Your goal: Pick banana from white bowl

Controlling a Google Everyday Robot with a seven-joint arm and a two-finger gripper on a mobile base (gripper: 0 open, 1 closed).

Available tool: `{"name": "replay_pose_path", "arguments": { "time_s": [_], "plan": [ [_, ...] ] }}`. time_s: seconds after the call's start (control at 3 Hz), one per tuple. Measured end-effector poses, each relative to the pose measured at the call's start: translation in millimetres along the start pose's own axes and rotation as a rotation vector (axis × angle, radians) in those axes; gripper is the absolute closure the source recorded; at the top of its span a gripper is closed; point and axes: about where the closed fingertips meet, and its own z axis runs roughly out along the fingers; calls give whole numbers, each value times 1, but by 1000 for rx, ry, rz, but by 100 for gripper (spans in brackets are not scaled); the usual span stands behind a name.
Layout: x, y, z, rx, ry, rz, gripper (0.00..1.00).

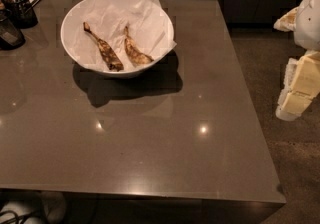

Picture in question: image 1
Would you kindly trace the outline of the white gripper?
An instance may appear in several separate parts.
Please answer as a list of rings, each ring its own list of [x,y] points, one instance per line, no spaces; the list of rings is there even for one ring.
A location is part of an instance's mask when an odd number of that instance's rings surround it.
[[[294,121],[320,93],[320,0],[302,0],[298,8],[279,18],[273,28],[294,31],[295,43],[308,50],[299,59],[289,59],[276,109],[279,119]]]

